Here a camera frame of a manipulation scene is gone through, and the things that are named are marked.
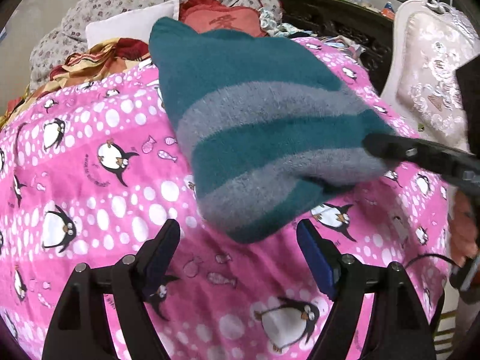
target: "cartoon penguin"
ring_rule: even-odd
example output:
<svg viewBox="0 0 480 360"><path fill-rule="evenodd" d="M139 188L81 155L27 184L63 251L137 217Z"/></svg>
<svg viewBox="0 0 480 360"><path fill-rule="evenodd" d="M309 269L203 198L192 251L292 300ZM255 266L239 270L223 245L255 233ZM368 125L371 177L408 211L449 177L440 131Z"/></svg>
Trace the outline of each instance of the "cartoon penguin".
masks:
<svg viewBox="0 0 480 360"><path fill-rule="evenodd" d="M348 232L350 217L347 211L353 204L346 204L342 207L332 204L320 204L310 210L311 215L322 225L329 229L338 231L347 237L350 241L357 242Z"/></svg>
<svg viewBox="0 0 480 360"><path fill-rule="evenodd" d="M146 60L141 61L138 64L138 71L142 71L143 69L149 68L150 66L153 66L152 58L147 58Z"/></svg>
<svg viewBox="0 0 480 360"><path fill-rule="evenodd" d="M25 299L25 296L27 295L27 287L23 283L20 272L18 272L18 266L15 266L13 286L15 288L15 292L17 293L18 299L20 299L20 302L23 302L23 300Z"/></svg>
<svg viewBox="0 0 480 360"><path fill-rule="evenodd" d="M158 287L157 291L150 295L147 299L147 302L152 305L157 315L164 321L168 321L168 319L162 315L162 312L160 311L160 305L167 299L167 284L177 280L180 280L180 278L171 274L166 274L163 276L162 283Z"/></svg>
<svg viewBox="0 0 480 360"><path fill-rule="evenodd" d="M427 195L430 192L430 180L428 180L427 176L418 173L415 182L424 195Z"/></svg>
<svg viewBox="0 0 480 360"><path fill-rule="evenodd" d="M427 231L422 227L419 226L417 227L417 230L415 230L415 234L417 235L417 238L422 246L425 246L428 242L428 234Z"/></svg>
<svg viewBox="0 0 480 360"><path fill-rule="evenodd" d="M18 340L18 331L17 328L15 327L14 321L11 320L10 316L8 315L8 312L5 312L5 318L3 319L5 321L6 326L8 327L8 330L10 330L11 335Z"/></svg>
<svg viewBox="0 0 480 360"><path fill-rule="evenodd" d="M284 348L314 333L320 311L311 303L279 297L282 305L266 311L255 311L255 319L262 323L263 330L273 350L282 353Z"/></svg>
<svg viewBox="0 0 480 360"><path fill-rule="evenodd" d="M102 166L109 172L115 174L122 183L123 172L127 169L130 157L136 156L138 153L125 152L119 145L113 143L113 139L108 139L106 143L100 145L97 151L97 158Z"/></svg>
<svg viewBox="0 0 480 360"><path fill-rule="evenodd" d="M373 107L381 114L388 115L388 112L385 108L379 107L378 105L374 105Z"/></svg>
<svg viewBox="0 0 480 360"><path fill-rule="evenodd" d="M349 79L352 79L352 80L356 80L356 79L357 79L357 73L355 73L352 69L349 69L348 67L343 67L343 68L342 68L342 72L343 72Z"/></svg>
<svg viewBox="0 0 480 360"><path fill-rule="evenodd" d="M55 104L58 104L58 103L53 99L48 99L47 101L45 101L45 103L43 104L43 107L45 108L47 114L49 113L49 109L53 107Z"/></svg>
<svg viewBox="0 0 480 360"><path fill-rule="evenodd" d="M18 181L17 175L13 175L13 192L15 192L15 196L17 197L18 206L20 207L20 202L22 201L22 192L20 191L21 187L26 187L26 184L20 183Z"/></svg>
<svg viewBox="0 0 480 360"><path fill-rule="evenodd" d="M390 179L390 180L392 180L392 181L395 181L395 182L398 184L398 186L399 186L400 188L402 188L402 186L401 186L400 183L398 182L398 173L397 173L396 171L394 171L394 170L389 170L387 173L385 173L385 174L383 175L383 177L386 177L387 179Z"/></svg>
<svg viewBox="0 0 480 360"><path fill-rule="evenodd" d="M120 92L118 89L109 89L108 91L106 91L105 93L105 97L112 97L112 96L116 96L116 95L119 95Z"/></svg>
<svg viewBox="0 0 480 360"><path fill-rule="evenodd" d="M2 255L3 248L3 233L0 231L0 256Z"/></svg>
<svg viewBox="0 0 480 360"><path fill-rule="evenodd" d="M58 147L65 134L65 122L57 117L51 123L43 126L43 149L46 151L53 145Z"/></svg>
<svg viewBox="0 0 480 360"><path fill-rule="evenodd" d="M405 249L405 244L409 240L408 229L404 226L402 218L400 218L397 215L392 218L392 224L393 224L393 227L395 228L395 231L398 234L398 240L400 241L400 246L402 247L402 249Z"/></svg>
<svg viewBox="0 0 480 360"><path fill-rule="evenodd" d="M77 228L73 220L55 205L57 211L47 211L43 220L42 248L51 249L62 246L59 253L68 248L72 240L77 236Z"/></svg>
<svg viewBox="0 0 480 360"><path fill-rule="evenodd" d="M5 152L0 149L0 173L3 173L3 168L5 167Z"/></svg>

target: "teal and gray towel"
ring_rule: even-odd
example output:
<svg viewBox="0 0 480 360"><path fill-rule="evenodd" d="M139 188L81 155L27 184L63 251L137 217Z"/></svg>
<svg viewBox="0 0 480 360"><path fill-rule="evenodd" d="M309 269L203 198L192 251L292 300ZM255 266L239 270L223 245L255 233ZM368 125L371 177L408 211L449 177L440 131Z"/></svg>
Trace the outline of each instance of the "teal and gray towel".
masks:
<svg viewBox="0 0 480 360"><path fill-rule="evenodd" d="M162 18L149 49L200 212L237 242L387 171L362 140L392 129L301 45Z"/></svg>

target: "white pillow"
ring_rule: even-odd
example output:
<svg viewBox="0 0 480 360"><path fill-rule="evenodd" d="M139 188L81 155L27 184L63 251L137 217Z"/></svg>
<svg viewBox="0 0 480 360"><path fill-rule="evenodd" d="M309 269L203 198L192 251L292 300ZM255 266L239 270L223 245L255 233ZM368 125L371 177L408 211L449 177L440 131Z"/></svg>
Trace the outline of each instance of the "white pillow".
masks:
<svg viewBox="0 0 480 360"><path fill-rule="evenodd" d="M179 0L170 0L162 4L143 9L123 12L102 21L94 21L86 26L87 46L112 38L132 38L148 43L155 22L161 17L179 19Z"/></svg>

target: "black cable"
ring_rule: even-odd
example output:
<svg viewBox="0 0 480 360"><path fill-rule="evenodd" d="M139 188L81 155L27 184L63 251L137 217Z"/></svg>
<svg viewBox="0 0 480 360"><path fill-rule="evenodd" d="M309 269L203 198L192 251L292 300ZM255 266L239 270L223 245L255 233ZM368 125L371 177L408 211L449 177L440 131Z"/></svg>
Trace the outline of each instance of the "black cable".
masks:
<svg viewBox="0 0 480 360"><path fill-rule="evenodd" d="M425 254L419 254L417 257L414 259L411 259L407 265L405 265L405 269L409 268L413 263L416 263L418 260L425 258L425 257L437 257L443 261L446 261L449 264L452 264L453 266L458 266L455 261L453 261L451 258L448 258L447 256L444 256L442 254L437 254L437 253L425 253Z"/></svg>

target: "metal screw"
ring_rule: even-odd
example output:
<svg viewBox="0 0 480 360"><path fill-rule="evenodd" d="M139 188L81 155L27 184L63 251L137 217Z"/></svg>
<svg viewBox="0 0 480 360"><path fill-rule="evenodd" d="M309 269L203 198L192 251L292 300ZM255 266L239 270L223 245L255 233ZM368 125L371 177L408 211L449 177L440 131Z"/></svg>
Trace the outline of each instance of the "metal screw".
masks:
<svg viewBox="0 0 480 360"><path fill-rule="evenodd" d="M85 269L87 269L87 264L85 264L84 262L81 262L80 264L77 264L75 266L75 271L77 272L83 272Z"/></svg>
<svg viewBox="0 0 480 360"><path fill-rule="evenodd" d="M402 264L400 264L399 262L396 262L394 261L392 264L391 264L391 267L394 271L397 271L397 272L400 272L402 269L403 269L403 266Z"/></svg>
<svg viewBox="0 0 480 360"><path fill-rule="evenodd" d="M355 257L353 257L351 254L344 254L342 256L342 261L348 266L351 266L351 264L355 262Z"/></svg>
<svg viewBox="0 0 480 360"><path fill-rule="evenodd" d="M133 264L135 261L135 256L133 254L127 254L125 257L122 258L122 263L124 263L126 266L129 266L130 264Z"/></svg>
<svg viewBox="0 0 480 360"><path fill-rule="evenodd" d="M413 149L408 149L407 151L405 151L405 155L407 157L413 157L414 155L417 155L418 151L417 149L413 148Z"/></svg>

